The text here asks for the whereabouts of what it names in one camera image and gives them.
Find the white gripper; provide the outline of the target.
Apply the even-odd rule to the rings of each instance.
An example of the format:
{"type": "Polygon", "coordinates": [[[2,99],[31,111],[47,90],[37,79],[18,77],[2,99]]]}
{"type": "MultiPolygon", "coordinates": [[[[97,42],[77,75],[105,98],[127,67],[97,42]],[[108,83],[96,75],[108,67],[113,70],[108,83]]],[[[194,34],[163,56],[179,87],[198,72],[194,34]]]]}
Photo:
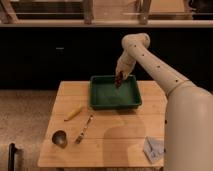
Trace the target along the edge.
{"type": "Polygon", "coordinates": [[[126,80],[133,71],[135,64],[136,60],[124,51],[117,61],[116,75],[122,74],[123,79],[126,80]]]}

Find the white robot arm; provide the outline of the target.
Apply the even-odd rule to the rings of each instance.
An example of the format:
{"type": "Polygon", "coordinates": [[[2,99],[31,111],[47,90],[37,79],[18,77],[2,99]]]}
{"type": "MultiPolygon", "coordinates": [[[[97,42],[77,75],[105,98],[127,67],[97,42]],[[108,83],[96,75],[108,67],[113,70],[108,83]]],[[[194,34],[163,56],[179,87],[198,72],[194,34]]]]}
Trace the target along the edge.
{"type": "Polygon", "coordinates": [[[213,171],[213,94],[152,54],[148,34],[128,34],[121,44],[115,85],[140,64],[166,95],[164,171],[213,171]]]}

